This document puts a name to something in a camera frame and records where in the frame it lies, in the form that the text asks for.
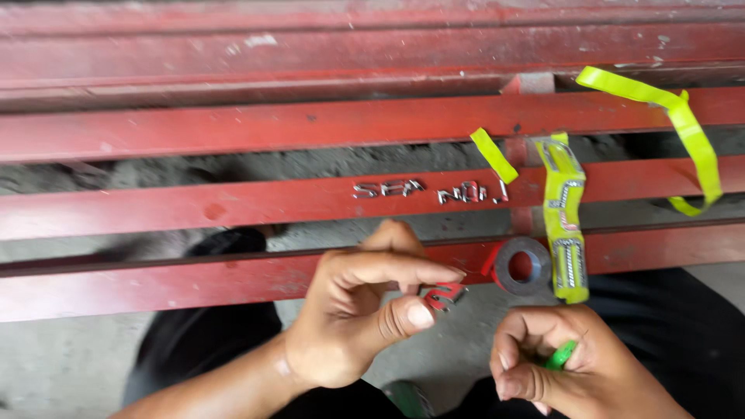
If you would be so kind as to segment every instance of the green object in hand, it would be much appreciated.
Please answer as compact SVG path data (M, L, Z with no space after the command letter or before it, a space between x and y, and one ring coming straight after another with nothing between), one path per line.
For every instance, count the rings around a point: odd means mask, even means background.
M548 370L561 371L564 369L564 364L569 360L571 352L577 347L575 341L568 341L565 344L559 346L553 355L543 365Z

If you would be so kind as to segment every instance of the black pants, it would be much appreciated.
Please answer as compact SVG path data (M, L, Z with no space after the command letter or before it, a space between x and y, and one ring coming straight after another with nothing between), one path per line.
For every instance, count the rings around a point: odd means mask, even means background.
M190 254L264 248L259 232L241 228L210 237ZM697 419L745 418L745 316L739 310L680 268L596 275L589 282L588 305L683 408ZM140 347L124 404L219 367L281 329L274 303L160 312ZM367 417L403 418L361 379L345 388L311 390L275 415ZM500 402L487 377L443 418L543 416L524 400Z

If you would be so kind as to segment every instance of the gray tape roll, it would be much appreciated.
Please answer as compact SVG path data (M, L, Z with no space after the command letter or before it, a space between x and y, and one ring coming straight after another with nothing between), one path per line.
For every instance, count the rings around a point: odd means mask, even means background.
M510 275L510 260L516 254L525 252L530 257L532 270L524 281L518 281ZM551 282L551 255L542 244L528 237L516 237L507 240L494 258L494 272L502 288L514 295L533 295Z

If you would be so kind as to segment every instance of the yellow tape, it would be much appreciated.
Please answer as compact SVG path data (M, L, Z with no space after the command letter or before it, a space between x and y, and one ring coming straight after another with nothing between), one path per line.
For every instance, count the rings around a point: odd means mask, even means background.
M673 123L685 150L694 161L704 195L704 205L701 209L691 206L683 197L668 198L676 210L689 216L699 215L722 196L717 155L688 106L688 93L685 90L680 96L676 96L674 93L657 89L641 81L631 80L590 66L585 67L580 73L577 82L582 86L602 90L611 95L658 104L667 108L670 122Z
M517 178L517 171L507 162L499 147L492 141L489 134L483 128L479 128L471 134L471 139L476 143L476 147L483 154L489 165L497 172L499 178L506 184L510 184Z
M569 148L566 133L536 141L546 166L543 221L554 262L554 295L567 304L590 297L585 266L585 239L580 230L578 209L585 191L585 172Z

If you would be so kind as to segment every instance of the gray ground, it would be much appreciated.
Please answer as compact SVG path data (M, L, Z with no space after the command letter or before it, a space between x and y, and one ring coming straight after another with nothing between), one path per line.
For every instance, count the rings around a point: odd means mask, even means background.
M739 130L708 132L719 154L745 153ZM624 160L633 155L610 136L573 138L571 147L583 162ZM188 167L208 169L226 181L350 176L424 170L486 167L470 144L435 144L383 148L346 148L286 153L236 154L222 157L173 157L119 163L104 188L170 186L184 183ZM81 190L59 166L0 167L0 194ZM743 204L729 200L707 218L742 216ZM683 221L685 216L647 201L583 205L582 226L653 224ZM404 217L422 239L505 233L503 210ZM270 251L351 245L374 230L378 219L324 221L288 226L269 241ZM205 230L0 242L0 262L67 256L147 239L133 259L175 257L199 241ZM741 264L692 267L690 270L741 309L745 308L745 275ZM470 383L488 374L491 334L509 306L553 303L549 294L509 296L497 286L472 287L457 310L438 325L384 351L365 378L374 385L393 379L418 382L440 412L460 401ZM301 300L278 303L292 322ZM0 419L101 418L117 409L122 383L139 337L151 313L67 318L0 324Z

